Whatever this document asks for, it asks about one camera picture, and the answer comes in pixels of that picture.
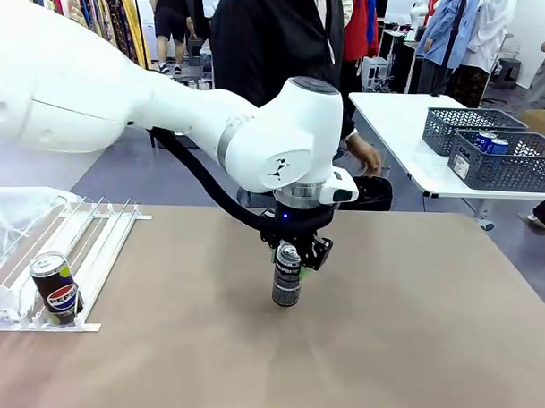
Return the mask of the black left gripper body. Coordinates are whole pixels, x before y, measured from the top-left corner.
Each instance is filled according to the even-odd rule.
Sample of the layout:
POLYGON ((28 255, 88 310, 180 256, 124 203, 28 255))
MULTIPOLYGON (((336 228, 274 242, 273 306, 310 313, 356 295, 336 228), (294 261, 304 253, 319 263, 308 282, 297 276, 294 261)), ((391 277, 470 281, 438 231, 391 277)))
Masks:
POLYGON ((281 241, 297 245, 300 240, 312 240, 317 231, 331 222, 330 209, 273 208, 259 214, 265 226, 260 238, 272 249, 281 241))

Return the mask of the person's bare hand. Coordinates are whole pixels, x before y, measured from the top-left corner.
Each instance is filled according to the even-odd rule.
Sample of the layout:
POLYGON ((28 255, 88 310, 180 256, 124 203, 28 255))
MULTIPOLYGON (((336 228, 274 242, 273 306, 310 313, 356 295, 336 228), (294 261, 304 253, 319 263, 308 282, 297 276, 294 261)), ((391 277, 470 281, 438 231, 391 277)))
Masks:
POLYGON ((357 132, 353 133, 345 144, 352 155, 359 161, 362 171, 368 176, 379 176, 382 161, 379 151, 357 132))

